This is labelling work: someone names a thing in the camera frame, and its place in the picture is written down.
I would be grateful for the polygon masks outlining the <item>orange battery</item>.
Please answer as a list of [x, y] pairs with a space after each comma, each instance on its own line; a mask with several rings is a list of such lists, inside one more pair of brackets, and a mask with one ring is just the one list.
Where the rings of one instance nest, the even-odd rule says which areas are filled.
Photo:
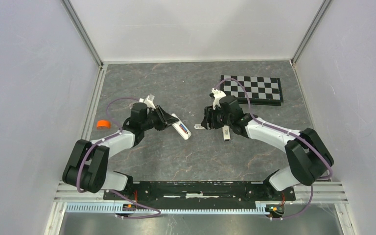
[[182, 131], [185, 133], [185, 134], [188, 134], [189, 133], [189, 130], [181, 123], [179, 124], [179, 127], [182, 129]]

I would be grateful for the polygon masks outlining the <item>white remote control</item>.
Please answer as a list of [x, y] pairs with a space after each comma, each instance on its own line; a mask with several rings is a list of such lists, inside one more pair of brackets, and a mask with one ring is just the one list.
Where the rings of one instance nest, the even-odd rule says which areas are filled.
[[172, 124], [172, 127], [179, 133], [179, 135], [184, 139], [188, 140], [191, 137], [191, 131], [183, 124], [183, 122], [178, 118], [175, 113], [171, 114], [173, 117], [177, 118], [177, 122]]

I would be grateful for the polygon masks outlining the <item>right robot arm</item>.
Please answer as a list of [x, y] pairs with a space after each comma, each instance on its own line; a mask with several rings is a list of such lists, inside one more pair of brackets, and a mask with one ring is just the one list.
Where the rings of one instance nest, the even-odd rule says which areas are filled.
[[286, 154], [288, 166], [266, 178], [263, 194], [270, 200], [282, 195], [283, 190], [303, 184], [312, 185], [318, 179], [327, 179], [332, 173], [333, 157], [314, 129], [303, 131], [286, 129], [245, 113], [237, 99], [225, 96], [204, 108], [201, 126], [207, 130], [228, 126], [235, 134], [262, 141]]

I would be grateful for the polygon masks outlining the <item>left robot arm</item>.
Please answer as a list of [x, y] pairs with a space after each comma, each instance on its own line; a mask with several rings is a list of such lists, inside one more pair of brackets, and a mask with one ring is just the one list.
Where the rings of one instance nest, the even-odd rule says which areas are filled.
[[75, 186], [80, 193], [115, 189], [121, 199], [131, 198], [134, 186], [128, 182], [129, 176], [109, 171], [109, 158], [137, 146], [147, 130], [162, 131], [178, 121], [159, 105], [133, 104], [122, 130], [98, 140], [81, 139], [75, 143], [62, 175], [63, 182]]

